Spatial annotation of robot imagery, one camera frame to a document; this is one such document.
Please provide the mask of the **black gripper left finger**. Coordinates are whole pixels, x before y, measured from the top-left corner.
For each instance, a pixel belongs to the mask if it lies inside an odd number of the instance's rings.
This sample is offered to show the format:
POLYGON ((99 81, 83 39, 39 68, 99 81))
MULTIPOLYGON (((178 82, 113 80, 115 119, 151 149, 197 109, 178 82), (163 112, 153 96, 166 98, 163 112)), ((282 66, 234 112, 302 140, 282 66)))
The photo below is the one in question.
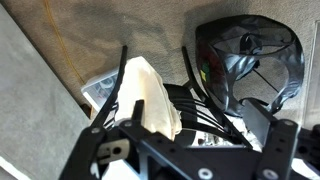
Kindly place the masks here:
POLYGON ((115 161, 123 161, 134 174, 139 175, 138 148, 134 136, 130 137, 126 130, 142 119, 143 110, 144 101, 137 100, 131 118, 111 130, 98 126, 83 129, 58 180, 102 180, 115 161))

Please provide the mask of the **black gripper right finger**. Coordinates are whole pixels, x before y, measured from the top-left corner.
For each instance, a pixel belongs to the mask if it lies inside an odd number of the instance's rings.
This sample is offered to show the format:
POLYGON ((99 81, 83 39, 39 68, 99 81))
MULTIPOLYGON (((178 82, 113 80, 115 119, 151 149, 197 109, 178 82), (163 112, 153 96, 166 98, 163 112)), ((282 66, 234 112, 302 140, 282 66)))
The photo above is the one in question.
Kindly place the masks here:
POLYGON ((256 177, 262 180, 288 180, 295 155, 298 125, 278 120, 255 99, 243 101, 243 120, 263 146, 256 177))

